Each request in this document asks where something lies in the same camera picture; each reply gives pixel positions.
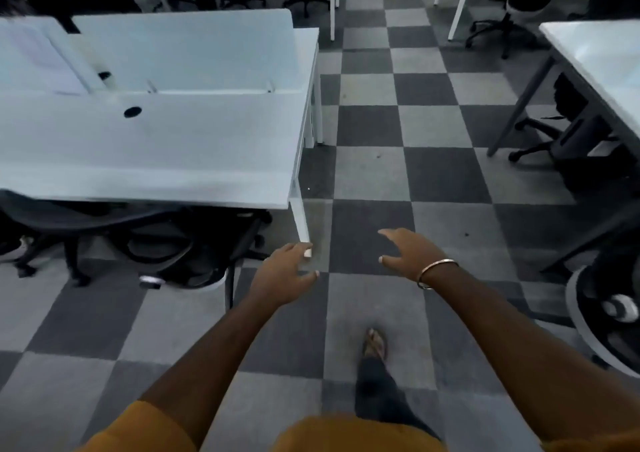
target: yellow shirt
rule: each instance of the yellow shirt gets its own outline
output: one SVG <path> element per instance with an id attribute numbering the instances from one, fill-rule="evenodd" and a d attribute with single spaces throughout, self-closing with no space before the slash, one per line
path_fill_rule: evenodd
<path id="1" fill-rule="evenodd" d="M 547 452 L 638 452 L 640 430 L 592 440 L 543 444 Z M 439 440 L 407 425 L 351 416 L 309 417 L 284 431 L 272 452 L 445 452 Z M 136 401 L 78 452 L 196 452 L 181 427 L 156 407 Z"/>

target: silver bangle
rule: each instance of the silver bangle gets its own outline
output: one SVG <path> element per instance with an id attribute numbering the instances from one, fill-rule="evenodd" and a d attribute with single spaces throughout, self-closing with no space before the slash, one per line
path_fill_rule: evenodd
<path id="1" fill-rule="evenodd" d="M 439 265 L 441 263 L 455 263 L 456 265 L 460 266 L 458 264 L 458 262 L 456 262 L 455 260 L 451 259 L 451 258 L 443 258 L 442 260 L 438 260 L 436 262 L 433 263 L 429 263 L 426 267 L 424 267 L 420 273 L 418 274 L 418 287 L 420 287 L 421 289 L 425 289 L 425 290 L 431 290 L 431 287 L 429 287 L 427 284 L 423 284 L 422 282 L 420 282 L 422 280 L 422 276 L 425 274 L 425 272 L 427 272 L 427 270 L 429 270 L 430 268 L 435 267 L 436 265 Z"/>

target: person's right arm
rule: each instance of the person's right arm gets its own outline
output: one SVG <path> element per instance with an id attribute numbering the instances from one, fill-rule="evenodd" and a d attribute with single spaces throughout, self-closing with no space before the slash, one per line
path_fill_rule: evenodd
<path id="1" fill-rule="evenodd" d="M 384 255 L 381 262 L 410 280 L 416 281 L 428 264 L 446 258 L 433 243 L 407 229 L 380 233 L 401 253 Z M 460 316 L 541 440 L 590 439 L 640 428 L 638 397 L 465 270 L 442 263 L 429 269 L 422 281 Z"/>

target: hand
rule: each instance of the hand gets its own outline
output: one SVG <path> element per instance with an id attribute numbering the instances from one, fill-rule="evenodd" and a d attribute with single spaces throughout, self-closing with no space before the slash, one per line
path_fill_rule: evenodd
<path id="1" fill-rule="evenodd" d="M 378 233 L 393 241 L 400 250 L 399 257 L 382 255 L 380 263 L 403 277 L 416 282 L 424 267 L 443 258 L 445 253 L 422 235 L 406 228 L 382 229 Z"/>
<path id="2" fill-rule="evenodd" d="M 249 295 L 272 303 L 276 308 L 293 302 L 316 282 L 320 273 L 298 276 L 298 265 L 311 243 L 287 243 L 265 260 L 255 273 Z"/>

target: blue jeans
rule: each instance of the blue jeans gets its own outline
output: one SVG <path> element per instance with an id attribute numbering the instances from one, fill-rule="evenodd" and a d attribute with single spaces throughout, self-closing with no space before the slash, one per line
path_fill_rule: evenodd
<path id="1" fill-rule="evenodd" d="M 355 411 L 359 418 L 409 425 L 440 440 L 437 434 L 411 411 L 404 393 L 389 375 L 385 363 L 380 358 L 367 356 L 358 365 Z"/>

